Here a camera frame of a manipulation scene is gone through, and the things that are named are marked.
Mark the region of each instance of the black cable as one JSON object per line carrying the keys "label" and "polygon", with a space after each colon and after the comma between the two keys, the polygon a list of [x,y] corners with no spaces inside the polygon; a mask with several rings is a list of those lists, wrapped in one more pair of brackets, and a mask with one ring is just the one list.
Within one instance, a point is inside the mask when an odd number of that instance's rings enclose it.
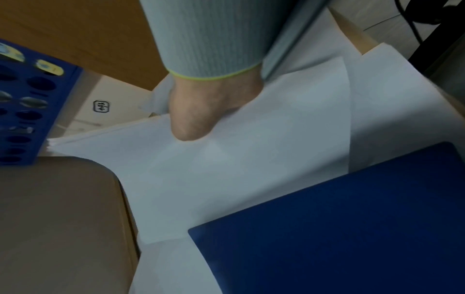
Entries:
{"label": "black cable", "polygon": [[405,21],[412,29],[412,32],[415,35],[415,38],[417,39],[418,43],[423,43],[423,39],[421,38],[420,33],[417,30],[417,27],[415,26],[413,21],[410,20],[410,18],[405,14],[405,10],[403,9],[400,0],[394,0],[394,2],[396,3],[397,10],[399,10],[399,13],[402,15],[402,17],[405,19]]}

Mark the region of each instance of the brown wooden surface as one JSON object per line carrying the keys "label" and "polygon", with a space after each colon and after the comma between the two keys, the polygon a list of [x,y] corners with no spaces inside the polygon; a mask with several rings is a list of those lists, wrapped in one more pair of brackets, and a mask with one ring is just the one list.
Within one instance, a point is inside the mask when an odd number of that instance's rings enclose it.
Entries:
{"label": "brown wooden surface", "polygon": [[138,0],[2,0],[0,38],[148,90],[167,74]]}

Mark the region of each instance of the yellow label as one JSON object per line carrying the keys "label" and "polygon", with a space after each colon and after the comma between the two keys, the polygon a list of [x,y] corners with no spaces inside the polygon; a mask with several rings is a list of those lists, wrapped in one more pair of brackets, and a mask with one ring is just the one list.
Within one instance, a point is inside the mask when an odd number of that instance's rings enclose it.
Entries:
{"label": "yellow label", "polygon": [[25,60],[23,53],[4,43],[0,43],[0,55],[9,57],[19,62],[24,62]]}
{"label": "yellow label", "polygon": [[37,60],[35,67],[56,76],[61,76],[64,74],[64,70],[61,67],[42,59]]}

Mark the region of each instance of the yellow trim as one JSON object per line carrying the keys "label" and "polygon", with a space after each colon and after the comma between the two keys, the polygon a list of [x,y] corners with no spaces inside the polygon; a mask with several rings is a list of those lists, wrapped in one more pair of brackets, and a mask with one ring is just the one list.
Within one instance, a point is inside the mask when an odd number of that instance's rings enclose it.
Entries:
{"label": "yellow trim", "polygon": [[175,77],[181,77],[181,78],[196,80],[196,81],[213,81],[213,80],[224,79],[224,78],[233,77],[233,76],[236,76],[236,75],[239,75],[239,74],[243,74],[243,73],[245,73],[245,72],[247,72],[249,70],[254,69],[257,66],[260,66],[260,64],[262,64],[262,62],[260,62],[259,64],[255,64],[255,65],[253,65],[251,67],[248,67],[246,69],[240,70],[238,72],[228,74],[228,75],[225,75],[225,76],[220,76],[220,77],[188,77],[188,76],[180,75],[179,73],[176,73],[176,72],[174,72],[174,71],[172,71],[170,69],[167,69],[167,70],[170,72],[170,74],[172,74]]}

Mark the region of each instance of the white paper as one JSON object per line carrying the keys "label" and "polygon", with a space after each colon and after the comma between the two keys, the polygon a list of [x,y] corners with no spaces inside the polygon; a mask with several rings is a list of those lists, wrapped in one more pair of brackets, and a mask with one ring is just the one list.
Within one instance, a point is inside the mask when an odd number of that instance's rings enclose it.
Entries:
{"label": "white paper", "polygon": [[389,45],[348,66],[352,89],[350,171],[443,141],[465,158],[465,121],[436,88]]}
{"label": "white paper", "polygon": [[51,149],[112,170],[149,244],[347,173],[349,91],[338,58],[279,77],[195,142],[163,115]]}
{"label": "white paper", "polygon": [[221,294],[190,237],[149,244],[140,256],[130,294]]}
{"label": "white paper", "polygon": [[[324,9],[276,70],[274,77],[309,68],[339,56],[342,56],[345,62],[351,62],[360,58],[361,54],[339,29],[331,12]],[[141,105],[141,109],[148,113],[168,113],[168,98],[173,85],[172,75],[167,75],[155,87],[152,97]]]}

